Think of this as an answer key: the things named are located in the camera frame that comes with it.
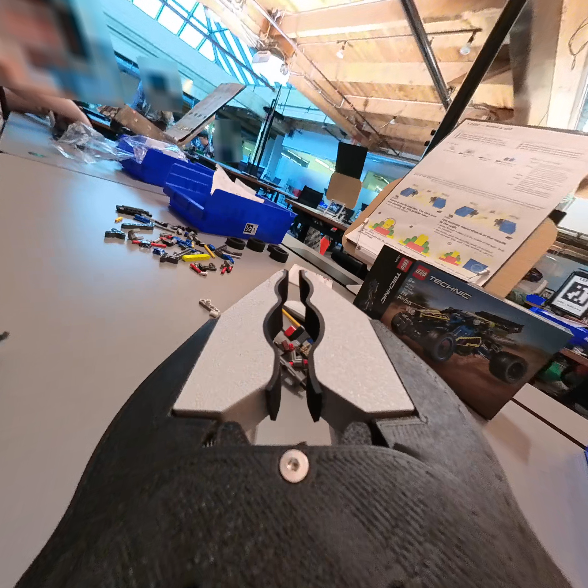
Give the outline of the cardboard instruction board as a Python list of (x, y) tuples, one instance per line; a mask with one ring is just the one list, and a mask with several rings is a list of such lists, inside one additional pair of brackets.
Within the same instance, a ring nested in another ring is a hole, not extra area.
[(165, 139), (178, 146), (187, 145), (214, 118), (219, 109), (227, 105), (245, 88), (245, 85), (238, 83), (220, 84), (177, 123), (166, 129)]
[(585, 179), (586, 133), (466, 119), (342, 244), (369, 266), (387, 246), (505, 298), (555, 242), (550, 215)]

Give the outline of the tan rounded panel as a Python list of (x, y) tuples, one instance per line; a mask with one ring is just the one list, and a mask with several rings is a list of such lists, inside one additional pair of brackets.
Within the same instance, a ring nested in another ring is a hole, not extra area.
[(326, 191), (326, 199), (331, 202), (342, 203), (349, 209), (354, 209), (362, 190), (362, 181), (339, 172), (332, 173)]

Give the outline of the partly built toy car chassis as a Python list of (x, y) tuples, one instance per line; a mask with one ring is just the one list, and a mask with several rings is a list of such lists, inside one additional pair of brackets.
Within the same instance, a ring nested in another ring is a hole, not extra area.
[(287, 300), (282, 307), (283, 328), (275, 336), (283, 385), (301, 396), (306, 390), (308, 360), (314, 340), (305, 327), (306, 308), (302, 302)]

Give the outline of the black monitor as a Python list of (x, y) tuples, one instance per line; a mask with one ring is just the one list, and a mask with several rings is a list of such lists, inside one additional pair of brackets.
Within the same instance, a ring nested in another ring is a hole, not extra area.
[(339, 142), (334, 172), (361, 179), (368, 149), (361, 145)]

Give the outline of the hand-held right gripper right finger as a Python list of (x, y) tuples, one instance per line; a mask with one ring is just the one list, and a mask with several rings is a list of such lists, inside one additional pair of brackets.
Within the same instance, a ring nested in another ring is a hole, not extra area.
[(413, 420), (416, 407), (372, 321), (321, 277), (299, 271), (299, 297), (313, 345), (303, 424), (307, 445), (331, 445), (352, 423)]

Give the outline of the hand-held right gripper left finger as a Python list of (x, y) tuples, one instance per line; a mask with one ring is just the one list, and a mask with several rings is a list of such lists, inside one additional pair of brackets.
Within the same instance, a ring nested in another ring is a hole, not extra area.
[(212, 321), (212, 331), (173, 413), (236, 422), (246, 432), (277, 419), (281, 406), (282, 307), (289, 276), (280, 270)]

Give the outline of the toy car set box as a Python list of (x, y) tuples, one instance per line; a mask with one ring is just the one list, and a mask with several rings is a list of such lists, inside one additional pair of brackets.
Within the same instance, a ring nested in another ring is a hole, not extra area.
[(389, 246), (354, 304), (487, 420), (571, 339), (569, 329)]

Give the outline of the black white marker sign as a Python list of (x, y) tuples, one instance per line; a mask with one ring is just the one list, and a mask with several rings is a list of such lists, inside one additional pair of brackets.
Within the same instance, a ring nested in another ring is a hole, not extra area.
[(548, 306), (575, 319), (587, 316), (587, 272), (576, 270), (548, 301)]

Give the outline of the clear plastic bag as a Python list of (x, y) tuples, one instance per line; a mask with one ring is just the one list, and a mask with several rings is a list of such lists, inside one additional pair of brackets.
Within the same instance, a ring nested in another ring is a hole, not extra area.
[(71, 123), (60, 136), (53, 136), (52, 145), (66, 158), (85, 164), (102, 161), (122, 162), (134, 158), (134, 151), (117, 146), (91, 126), (80, 121)]

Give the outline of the pile of loose building pieces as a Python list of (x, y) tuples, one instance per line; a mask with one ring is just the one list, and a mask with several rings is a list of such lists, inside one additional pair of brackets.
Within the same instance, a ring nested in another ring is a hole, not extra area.
[(136, 249), (150, 251), (161, 264), (185, 263), (201, 276), (230, 274), (241, 254), (199, 239), (196, 229), (155, 219), (145, 209), (117, 204), (114, 227), (105, 231), (105, 241), (120, 240)]

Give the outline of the black stand pole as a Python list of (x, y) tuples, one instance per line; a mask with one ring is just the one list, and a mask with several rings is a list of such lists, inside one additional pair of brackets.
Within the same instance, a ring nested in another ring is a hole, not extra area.
[(497, 18), (487, 40), (479, 51), (471, 69), (468, 71), (459, 91), (455, 95), (451, 105), (441, 121), (436, 133), (432, 136), (422, 158), (443, 140), (459, 123), (462, 114), (468, 107), (474, 93), (481, 84), (484, 76), (494, 62), (500, 47), (503, 44), (512, 25), (524, 9), (526, 1), (507, 1), (503, 11)]

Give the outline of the blue storage bin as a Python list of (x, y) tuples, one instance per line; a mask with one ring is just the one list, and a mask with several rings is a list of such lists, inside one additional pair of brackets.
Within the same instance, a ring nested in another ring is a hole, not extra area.
[(158, 148), (153, 140), (142, 136), (122, 135), (116, 146), (130, 155), (121, 161), (122, 170), (133, 179), (156, 187), (164, 187), (173, 165), (189, 163), (174, 146), (163, 143)]

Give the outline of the white ceiling projector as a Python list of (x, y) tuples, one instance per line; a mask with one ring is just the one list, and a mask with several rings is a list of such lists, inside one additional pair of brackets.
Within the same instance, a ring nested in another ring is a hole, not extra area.
[(283, 57), (269, 50), (256, 51), (252, 56), (251, 68), (271, 86), (286, 86), (289, 82), (289, 68)]

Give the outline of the white paper sheets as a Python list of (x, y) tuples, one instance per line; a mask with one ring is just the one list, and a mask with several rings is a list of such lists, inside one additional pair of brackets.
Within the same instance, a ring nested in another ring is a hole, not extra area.
[(212, 194), (216, 190), (222, 190), (254, 202), (263, 202), (263, 198), (257, 196), (253, 188), (248, 187), (239, 179), (232, 180), (220, 164), (216, 165), (215, 172), (212, 176), (210, 193)]

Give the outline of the blue bin with white papers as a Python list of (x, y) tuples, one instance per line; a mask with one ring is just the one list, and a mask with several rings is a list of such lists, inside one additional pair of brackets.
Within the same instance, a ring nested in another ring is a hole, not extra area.
[(296, 214), (266, 198), (251, 200), (233, 189), (212, 187), (212, 177), (187, 164), (174, 164), (164, 194), (169, 207), (198, 231), (241, 239), (257, 238), (280, 244)]

